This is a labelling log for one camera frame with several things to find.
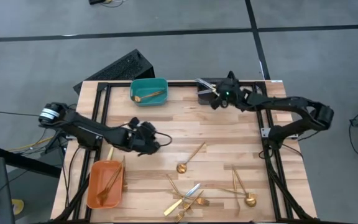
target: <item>silver knife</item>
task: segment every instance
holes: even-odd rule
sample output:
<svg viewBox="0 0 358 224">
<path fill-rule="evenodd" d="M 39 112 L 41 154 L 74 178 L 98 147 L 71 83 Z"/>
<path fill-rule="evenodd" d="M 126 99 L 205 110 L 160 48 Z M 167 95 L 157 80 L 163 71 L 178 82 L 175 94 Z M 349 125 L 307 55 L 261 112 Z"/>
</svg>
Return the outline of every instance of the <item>silver knife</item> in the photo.
<svg viewBox="0 0 358 224">
<path fill-rule="evenodd" d="M 189 190 L 186 193 L 186 196 L 191 196 L 192 194 L 194 194 L 194 192 L 196 192 L 200 188 L 200 186 L 201 186 L 200 183 L 195 185 L 191 190 Z M 182 201 L 183 201 L 183 199 L 179 199 L 177 202 L 175 202 L 173 205 L 171 205 L 168 209 L 166 209 L 166 211 L 164 212 L 164 215 L 167 216 L 167 215 L 171 214 L 171 212 L 173 212 L 174 209 L 177 208 L 177 206 L 180 205 Z"/>
</svg>

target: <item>teal bowl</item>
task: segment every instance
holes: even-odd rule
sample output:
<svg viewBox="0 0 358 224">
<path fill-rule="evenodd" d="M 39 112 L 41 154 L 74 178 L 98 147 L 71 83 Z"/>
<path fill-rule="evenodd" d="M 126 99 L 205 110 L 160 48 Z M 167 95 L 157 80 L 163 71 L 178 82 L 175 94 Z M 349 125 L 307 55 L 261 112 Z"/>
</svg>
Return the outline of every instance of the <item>teal bowl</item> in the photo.
<svg viewBox="0 0 358 224">
<path fill-rule="evenodd" d="M 156 91 L 165 90 L 162 94 L 142 99 L 140 103 L 135 102 L 135 96 L 146 96 Z M 164 78 L 142 78 L 131 83 L 131 100 L 137 106 L 158 106 L 167 102 L 168 82 Z"/>
</svg>

